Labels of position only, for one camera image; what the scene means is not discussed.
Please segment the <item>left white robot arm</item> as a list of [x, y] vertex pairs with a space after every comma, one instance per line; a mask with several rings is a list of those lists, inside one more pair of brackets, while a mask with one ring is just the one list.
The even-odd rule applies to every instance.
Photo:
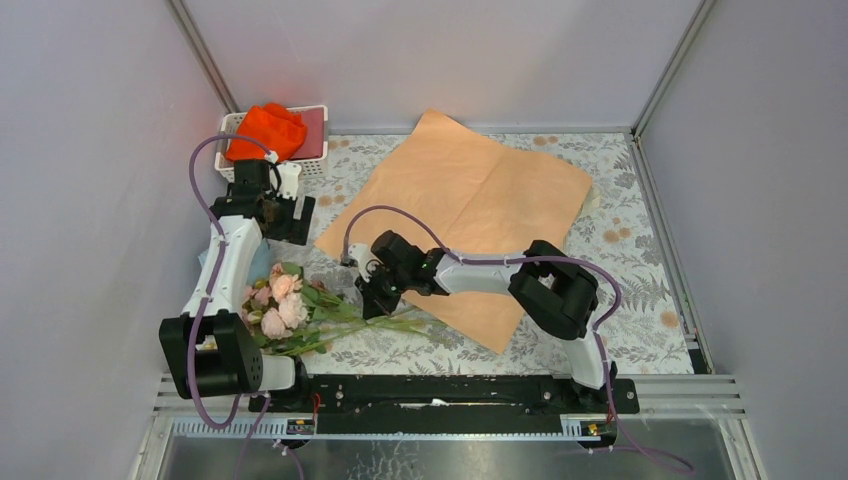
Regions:
[[225, 194], [208, 205], [210, 244], [196, 287], [182, 313], [159, 328], [181, 398], [272, 391], [288, 411], [309, 401], [311, 387], [296, 361], [262, 354], [240, 316], [260, 245], [308, 239], [315, 200], [299, 192], [301, 171], [294, 162], [239, 161]]

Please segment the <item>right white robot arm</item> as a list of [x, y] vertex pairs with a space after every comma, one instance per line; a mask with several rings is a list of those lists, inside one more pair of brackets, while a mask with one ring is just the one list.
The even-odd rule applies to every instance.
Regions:
[[597, 412], [613, 398], [602, 355], [590, 337], [598, 282], [581, 264], [547, 241], [517, 253], [464, 254], [439, 246], [428, 251], [388, 230], [372, 244], [351, 244], [341, 256], [358, 271], [355, 286], [365, 319], [393, 312], [403, 294], [508, 296], [545, 333], [563, 341], [571, 364], [575, 402]]

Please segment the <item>orange wrapping paper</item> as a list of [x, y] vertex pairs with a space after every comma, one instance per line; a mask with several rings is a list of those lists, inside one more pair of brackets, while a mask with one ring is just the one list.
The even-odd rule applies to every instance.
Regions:
[[477, 134], [430, 109], [373, 171], [350, 205], [315, 240], [334, 259], [343, 237], [369, 244], [392, 230], [427, 251], [433, 231], [467, 254], [562, 246], [592, 187], [580, 168]]

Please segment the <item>cream ribbon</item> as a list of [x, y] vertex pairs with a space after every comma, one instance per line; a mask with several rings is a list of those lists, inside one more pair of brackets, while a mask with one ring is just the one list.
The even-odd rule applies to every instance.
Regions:
[[585, 216], [591, 214], [593, 211], [600, 207], [600, 204], [601, 192], [597, 186], [593, 185], [587, 192], [586, 197], [584, 198], [579, 215]]

